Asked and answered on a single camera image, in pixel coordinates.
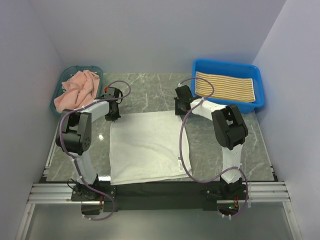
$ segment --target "pink cloth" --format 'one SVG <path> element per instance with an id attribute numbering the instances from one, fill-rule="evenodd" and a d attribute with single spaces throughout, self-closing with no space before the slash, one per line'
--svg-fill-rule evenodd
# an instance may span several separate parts
<path id="1" fill-rule="evenodd" d="M 93 102 L 97 96 L 100 78 L 89 70 L 78 71 L 69 81 L 62 83 L 66 92 L 54 99 L 56 110 L 78 109 Z"/>

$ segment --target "marble tabletop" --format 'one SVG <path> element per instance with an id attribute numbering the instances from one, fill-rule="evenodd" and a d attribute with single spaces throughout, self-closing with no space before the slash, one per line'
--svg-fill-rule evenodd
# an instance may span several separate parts
<path id="1" fill-rule="evenodd" d="M 191 75 L 186 73 L 105 73 L 102 86 L 115 80 L 125 80 L 131 85 L 131 94 L 119 105 L 120 115 L 171 111 L 175 109 L 177 84 L 190 77 Z M 123 83 L 115 83 L 114 86 L 121 89 L 123 94 L 128 92 L 128 87 Z M 248 136 L 241 153 L 241 168 L 250 181 L 273 181 L 271 164 L 256 114 L 253 111 L 242 116 L 248 128 Z M 92 164 L 99 178 L 105 180 L 110 179 L 110 125 L 111 122 L 105 121 L 104 117 L 92 124 L 92 142 L 89 149 Z M 212 122 L 204 117 L 191 115 L 185 130 L 193 176 L 199 180 L 206 180 L 220 173 L 222 148 L 216 140 Z M 54 146 L 46 180 L 67 181 L 69 178 L 76 178 L 71 161 L 60 147 Z"/>

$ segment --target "folded towel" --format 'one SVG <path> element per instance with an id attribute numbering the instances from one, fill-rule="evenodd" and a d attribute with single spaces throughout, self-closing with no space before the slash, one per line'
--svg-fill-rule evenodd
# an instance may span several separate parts
<path id="1" fill-rule="evenodd" d="M 89 70 L 78 71 L 62 83 L 66 92 L 54 99 L 56 110 L 61 113 L 64 109 L 73 110 L 92 103 L 97 96 L 99 82 L 97 74 Z"/>
<path id="2" fill-rule="evenodd" d="M 214 99 L 226 99 L 244 103 L 256 101 L 252 78 L 206 74 L 197 71 L 196 77 L 208 80 L 214 86 Z M 206 97 L 212 92 L 212 87 L 203 80 L 195 80 L 195 93 Z"/>
<path id="3" fill-rule="evenodd" d="M 175 111 L 122 114 L 110 128 L 111 184 L 187 177 L 179 153 L 181 124 Z M 186 131 L 182 154 L 191 172 Z"/>

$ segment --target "table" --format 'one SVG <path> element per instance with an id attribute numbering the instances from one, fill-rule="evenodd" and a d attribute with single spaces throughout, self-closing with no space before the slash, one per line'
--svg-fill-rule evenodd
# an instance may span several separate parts
<path id="1" fill-rule="evenodd" d="M 120 115 L 171 111 L 175 109 L 174 97 L 177 84 L 190 78 L 187 73 L 105 73 L 103 86 L 115 80 L 125 80 L 131 85 L 131 94 L 119 105 Z M 123 83 L 114 84 L 124 94 L 128 87 Z M 260 131 L 255 112 L 243 114 L 248 128 L 248 136 L 241 153 L 242 170 L 249 181 L 273 181 L 273 170 Z M 92 142 L 89 149 L 93 167 L 99 178 L 110 180 L 110 125 L 100 117 L 92 124 Z M 193 176 L 206 180 L 222 170 L 222 149 L 218 144 L 213 124 L 210 120 L 192 115 L 185 127 L 189 142 L 189 158 Z M 76 179 L 74 168 L 68 156 L 60 147 L 54 145 L 49 154 L 49 171 L 47 181 L 67 181 Z M 179 178 L 176 181 L 190 181 Z"/>

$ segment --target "gray floor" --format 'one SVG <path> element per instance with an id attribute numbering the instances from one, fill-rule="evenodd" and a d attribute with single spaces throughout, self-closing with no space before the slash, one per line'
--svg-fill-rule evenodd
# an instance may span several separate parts
<path id="1" fill-rule="evenodd" d="M 170 73 L 106 73 L 103 86 L 115 80 L 126 80 L 132 88 L 130 96 L 119 105 L 120 114 L 160 112 L 175 109 L 174 97 L 177 84 L 190 74 Z M 124 91 L 128 87 L 121 83 L 114 85 Z M 241 163 L 250 181 L 273 181 L 270 161 L 259 129 L 256 114 L 244 114 L 248 127 L 248 137 L 243 146 Z M 99 177 L 110 176 L 109 144 L 110 122 L 104 117 L 92 124 L 92 143 L 89 149 L 92 164 Z M 185 127 L 193 176 L 205 180 L 222 170 L 222 149 L 215 138 L 213 124 L 210 120 L 192 115 Z M 59 147 L 54 147 L 47 181 L 67 181 L 75 178 L 75 171 L 66 154 Z"/>
<path id="2" fill-rule="evenodd" d="M 252 203 L 238 217 L 193 210 L 119 211 L 81 218 L 80 205 L 37 204 L 27 240 L 292 240 L 282 203 Z"/>

